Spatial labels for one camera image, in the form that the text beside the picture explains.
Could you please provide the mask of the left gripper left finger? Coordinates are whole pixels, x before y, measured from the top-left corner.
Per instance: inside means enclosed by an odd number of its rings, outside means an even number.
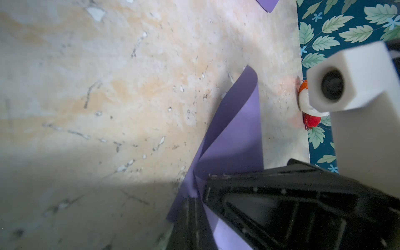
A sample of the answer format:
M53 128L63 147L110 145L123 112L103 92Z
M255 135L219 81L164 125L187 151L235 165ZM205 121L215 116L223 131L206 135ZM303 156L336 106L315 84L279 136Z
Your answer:
M166 250L194 250L195 199L185 199L166 246Z

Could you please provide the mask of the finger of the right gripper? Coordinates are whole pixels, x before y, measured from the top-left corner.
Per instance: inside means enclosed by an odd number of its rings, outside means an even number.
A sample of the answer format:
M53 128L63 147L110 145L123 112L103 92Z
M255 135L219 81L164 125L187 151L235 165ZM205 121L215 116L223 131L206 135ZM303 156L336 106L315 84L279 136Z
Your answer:
M291 159L259 173L211 176L204 203L254 250L397 250L400 201Z

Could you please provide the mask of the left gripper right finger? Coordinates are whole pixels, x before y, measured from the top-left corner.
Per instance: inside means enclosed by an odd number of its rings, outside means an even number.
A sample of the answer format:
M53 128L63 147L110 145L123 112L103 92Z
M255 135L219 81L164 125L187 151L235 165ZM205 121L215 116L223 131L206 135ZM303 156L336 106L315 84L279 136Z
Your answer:
M218 249L203 204L200 199L195 199L195 249Z

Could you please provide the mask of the purple square paper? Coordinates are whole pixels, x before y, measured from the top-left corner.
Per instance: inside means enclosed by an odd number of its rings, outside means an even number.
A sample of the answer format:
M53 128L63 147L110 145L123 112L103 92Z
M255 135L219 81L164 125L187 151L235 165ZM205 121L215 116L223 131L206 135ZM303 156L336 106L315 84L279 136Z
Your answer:
M262 171L258 78L246 66L221 101L167 215L175 222L184 199L201 198L212 175Z
M268 13L273 12L279 0L256 0L257 3Z

